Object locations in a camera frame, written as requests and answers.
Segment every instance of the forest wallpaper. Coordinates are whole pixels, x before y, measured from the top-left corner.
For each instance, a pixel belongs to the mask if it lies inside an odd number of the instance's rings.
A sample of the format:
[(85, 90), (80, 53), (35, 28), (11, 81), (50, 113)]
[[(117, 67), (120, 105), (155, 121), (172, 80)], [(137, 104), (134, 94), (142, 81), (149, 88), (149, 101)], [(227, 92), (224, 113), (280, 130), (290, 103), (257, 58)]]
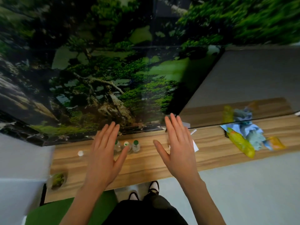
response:
[(300, 0), (0, 0), (0, 110), (47, 144), (158, 130), (225, 46), (299, 41)]

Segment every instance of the black shoe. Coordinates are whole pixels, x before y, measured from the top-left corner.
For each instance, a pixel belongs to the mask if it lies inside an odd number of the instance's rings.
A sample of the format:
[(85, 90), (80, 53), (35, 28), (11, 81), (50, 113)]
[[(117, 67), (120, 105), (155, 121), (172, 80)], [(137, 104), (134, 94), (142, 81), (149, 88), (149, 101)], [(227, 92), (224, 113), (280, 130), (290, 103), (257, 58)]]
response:
[(139, 196), (137, 195), (136, 192), (131, 192), (131, 193), (129, 194), (128, 200), (139, 200)]
[(159, 194), (159, 184), (158, 181), (152, 181), (149, 189), (148, 189), (148, 193), (156, 193), (157, 195)]

